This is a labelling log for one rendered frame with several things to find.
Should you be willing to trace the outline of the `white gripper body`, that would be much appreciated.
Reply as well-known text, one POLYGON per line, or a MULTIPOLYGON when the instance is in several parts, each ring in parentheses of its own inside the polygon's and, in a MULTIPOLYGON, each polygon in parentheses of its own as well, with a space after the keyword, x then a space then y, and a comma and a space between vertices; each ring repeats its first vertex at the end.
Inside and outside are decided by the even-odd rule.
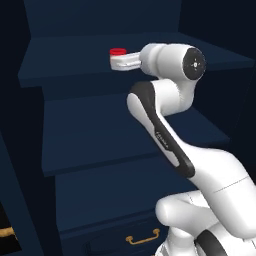
POLYGON ((139 52, 129 53, 125 55, 111 55, 110 67, 115 71, 130 71, 139 69, 141 61, 139 60, 139 52))

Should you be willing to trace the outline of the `dark blue cabinet shelf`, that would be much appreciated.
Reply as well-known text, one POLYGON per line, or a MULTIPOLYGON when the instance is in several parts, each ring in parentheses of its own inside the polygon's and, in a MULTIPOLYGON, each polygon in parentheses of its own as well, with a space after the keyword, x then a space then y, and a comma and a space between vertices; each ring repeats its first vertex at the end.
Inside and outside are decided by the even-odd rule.
POLYGON ((46 176, 157 152, 129 113, 124 94, 45 103, 42 169, 46 176))
POLYGON ((142 33, 33 38, 18 78, 23 88, 51 87, 96 73, 109 73, 109 50, 138 52, 148 43, 186 43, 199 48, 209 71, 251 68, 254 61, 182 33, 142 33))

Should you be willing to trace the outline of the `dark blue cabinet floor panel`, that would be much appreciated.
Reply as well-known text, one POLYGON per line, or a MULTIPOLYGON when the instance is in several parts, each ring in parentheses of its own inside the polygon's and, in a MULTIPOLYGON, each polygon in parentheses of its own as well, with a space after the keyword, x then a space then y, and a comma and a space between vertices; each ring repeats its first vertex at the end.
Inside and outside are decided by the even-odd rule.
POLYGON ((158 199, 195 188, 161 156, 62 174, 55 184, 63 234, 151 211, 158 199))

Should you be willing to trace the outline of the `dark blue cabinet door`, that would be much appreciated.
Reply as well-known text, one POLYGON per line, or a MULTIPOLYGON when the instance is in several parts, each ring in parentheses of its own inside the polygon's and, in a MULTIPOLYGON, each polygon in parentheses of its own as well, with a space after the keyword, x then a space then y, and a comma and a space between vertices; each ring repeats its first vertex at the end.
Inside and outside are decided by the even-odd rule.
POLYGON ((44 256, 35 226, 21 192, 2 134, 0 133, 0 202, 21 250, 7 256, 44 256))

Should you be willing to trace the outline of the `dark blue drawer front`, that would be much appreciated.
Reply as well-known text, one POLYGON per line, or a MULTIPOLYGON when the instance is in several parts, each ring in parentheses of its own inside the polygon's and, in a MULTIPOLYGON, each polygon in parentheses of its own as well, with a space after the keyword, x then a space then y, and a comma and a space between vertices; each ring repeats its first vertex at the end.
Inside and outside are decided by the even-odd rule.
POLYGON ((153 256, 167 234, 168 228, 149 213, 61 233, 60 238, 63 256, 153 256), (125 241, 130 235, 134 241, 152 237, 155 228, 160 229, 156 240, 135 246, 125 241))

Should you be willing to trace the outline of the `golden curved object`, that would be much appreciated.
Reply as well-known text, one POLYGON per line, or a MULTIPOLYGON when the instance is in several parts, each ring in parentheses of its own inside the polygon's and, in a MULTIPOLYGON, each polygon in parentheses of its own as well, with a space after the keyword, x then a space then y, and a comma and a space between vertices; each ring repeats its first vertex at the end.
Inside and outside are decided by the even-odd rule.
POLYGON ((15 235, 15 232, 12 227, 0 229, 0 237, 8 237, 11 235, 15 235))

